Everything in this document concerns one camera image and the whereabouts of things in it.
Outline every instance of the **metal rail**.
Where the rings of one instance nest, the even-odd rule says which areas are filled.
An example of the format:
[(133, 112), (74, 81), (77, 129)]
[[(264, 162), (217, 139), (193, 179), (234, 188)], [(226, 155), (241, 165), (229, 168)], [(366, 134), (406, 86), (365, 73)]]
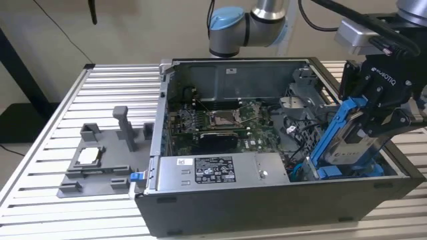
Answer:
[[(322, 64), (340, 80), (344, 62)], [(117, 105), (127, 106), (133, 126), (151, 122), (158, 86), (154, 64), (95, 65), (93, 70), (82, 71), (0, 193), (0, 239), (154, 239), (126, 194), (61, 199), (55, 193), (79, 141), (82, 123), (95, 122), (101, 129), (118, 129), (110, 116)], [(427, 177), (427, 130), (401, 134), (392, 141)], [(427, 182), (402, 199), (381, 203), (357, 223), (217, 233), (202, 239), (240, 238), (427, 239)]]

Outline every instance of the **black cable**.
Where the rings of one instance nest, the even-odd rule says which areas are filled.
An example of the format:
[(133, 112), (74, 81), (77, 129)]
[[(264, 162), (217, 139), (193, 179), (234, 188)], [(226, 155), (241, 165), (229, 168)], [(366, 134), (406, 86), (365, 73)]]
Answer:
[(296, 150), (280, 151), (280, 152), (281, 152), (281, 153), (285, 153), (285, 154), (292, 154), (292, 153), (297, 152), (300, 146), (304, 146), (305, 143), (304, 143), (304, 142), (300, 142), (300, 141), (296, 139), (294, 135), (286, 134), (286, 133), (282, 132), (282, 131), (280, 131), (280, 132), (281, 132), (284, 135), (286, 135), (289, 138), (292, 138), (292, 140), (294, 141), (294, 143), (296, 143), (296, 145), (297, 145)]
[(179, 93), (179, 100), (181, 101), (183, 101), (183, 98), (185, 98), (185, 90), (186, 89), (190, 89), (190, 94), (193, 93), (193, 91), (191, 91), (191, 89), (193, 89), (194, 87), (191, 86), (191, 85), (187, 85), (187, 86), (183, 86), (182, 88), (181, 88), (181, 93)]
[(289, 119), (292, 122), (314, 122), (314, 123), (318, 123), (317, 120), (313, 120), (313, 119), (296, 119), (294, 117), (292, 116), (285, 116), (282, 118), (282, 125), (285, 125), (285, 121), (286, 119)]
[[(305, 127), (301, 128), (300, 131), (294, 132), (293, 134), (293, 139), (296, 140), (296, 135), (300, 136), (300, 138), (302, 138), (301, 133), (308, 130), (309, 128), (314, 127), (314, 126), (320, 126), (320, 123), (313, 123), (310, 125), (306, 125)], [(294, 157), (294, 155), (304, 149), (304, 145), (305, 145), (305, 141), (302, 141), (298, 145), (298, 148), (296, 149), (296, 151), (293, 152), (293, 154), (290, 155), (290, 157), (288, 158), (289, 160)]]
[(70, 40), (69, 36), (66, 35), (66, 33), (63, 32), (62, 28), (59, 27), (59, 25), (55, 23), (55, 21), (51, 19), (51, 17), (49, 16), (49, 14), (46, 13), (46, 11), (43, 10), (43, 8), (39, 6), (39, 4), (37, 3), (35, 0), (31, 0), (34, 2), (34, 4), (38, 6), (38, 8), (41, 9), (41, 11), (43, 12), (45, 16), (50, 19), (50, 21), (54, 23), (55, 27), (58, 28), (58, 30), (61, 31), (61, 33), (65, 35), (67, 41), (70, 42), (70, 44), (74, 46), (74, 48), (79, 51), (79, 53), (85, 56), (86, 60), (89, 61), (90, 64), (93, 64), (90, 58), (87, 57), (87, 55), (82, 52), (82, 50), (77, 47), (77, 45), (73, 43), (73, 41)]
[(325, 111), (322, 113), (318, 113), (316, 116), (313, 116), (318, 121), (321, 121), (320, 116), (324, 115), (324, 120), (321, 122), (329, 122), (329, 114), (336, 114), (337, 111)]
[(309, 26), (312, 29), (314, 29), (314, 30), (317, 30), (317, 31), (320, 31), (320, 32), (336, 32), (336, 31), (338, 30), (337, 27), (330, 27), (330, 28), (329, 28), (329, 27), (320, 27), (320, 26), (314, 25), (314, 24), (312, 23), (312, 21), (309, 21), (308, 16), (306, 16), (305, 11), (304, 11), (304, 8), (302, 8), (302, 3), (301, 3), (301, 1), (302, 1), (302, 0), (297, 0), (297, 8), (298, 8), (298, 12), (300, 12), (301, 18), (304, 19), (304, 21), (305, 21), (305, 23), (308, 24), (308, 26)]
[(5, 151), (7, 151), (7, 152), (10, 152), (10, 153), (13, 153), (13, 154), (17, 154), (17, 155), (19, 155), (19, 156), (22, 156), (22, 157), (25, 156), (25, 155), (21, 154), (19, 152), (6, 149), (5, 146), (2, 146), (1, 144), (0, 144), (0, 148), (2, 148)]
[(266, 106), (266, 112), (269, 113), (270, 111), (273, 110), (277, 110), (281, 108), (281, 105), (280, 104), (272, 104), (272, 105), (268, 105)]
[(214, 0), (210, 0), (210, 3), (208, 5), (208, 10), (206, 10), (206, 16), (205, 16), (206, 38), (210, 37), (209, 27), (210, 27), (210, 19), (212, 19), (213, 9), (214, 9)]
[(332, 0), (310, 0), (310, 1), (317, 5), (320, 5), (321, 7), (329, 9), (332, 12), (337, 13), (342, 17), (352, 20), (356, 24), (364, 26), (365, 28), (376, 32), (385, 39), (394, 42), (397, 45), (400, 45), (405, 49), (406, 53), (412, 57), (416, 57), (417, 55), (420, 55), (421, 50), (420, 50), (420, 47), (416, 45), (416, 43), (412, 42), (405, 36), (396, 33), (380, 20), (362, 15), (361, 13), (349, 9), (344, 5), (333, 2)]

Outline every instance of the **motherboard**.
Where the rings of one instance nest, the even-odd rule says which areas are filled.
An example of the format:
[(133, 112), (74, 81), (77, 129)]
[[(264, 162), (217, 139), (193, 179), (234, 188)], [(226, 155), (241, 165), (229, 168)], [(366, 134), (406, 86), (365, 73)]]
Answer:
[(197, 101), (174, 107), (167, 115), (167, 129), (175, 156), (280, 152), (268, 106), (256, 100), (238, 101), (236, 105), (236, 109), (214, 110)]

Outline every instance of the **warning label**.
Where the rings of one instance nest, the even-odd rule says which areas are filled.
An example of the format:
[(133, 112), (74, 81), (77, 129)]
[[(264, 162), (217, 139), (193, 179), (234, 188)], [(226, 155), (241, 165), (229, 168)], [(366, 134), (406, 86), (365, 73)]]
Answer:
[(197, 184), (233, 183), (236, 181), (233, 158), (199, 157), (193, 159), (194, 182)]

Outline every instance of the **blue latch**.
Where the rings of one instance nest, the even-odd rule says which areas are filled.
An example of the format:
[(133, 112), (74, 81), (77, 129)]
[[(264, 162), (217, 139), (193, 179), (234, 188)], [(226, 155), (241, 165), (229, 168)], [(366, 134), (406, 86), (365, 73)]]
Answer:
[(381, 177), (384, 176), (384, 169), (378, 164), (373, 165), (372, 171), (365, 173), (365, 176), (368, 177)]
[(317, 174), (320, 179), (330, 179), (342, 176), (340, 169), (334, 165), (318, 167)]
[(145, 172), (131, 172), (129, 180), (130, 182), (141, 182), (143, 181)]

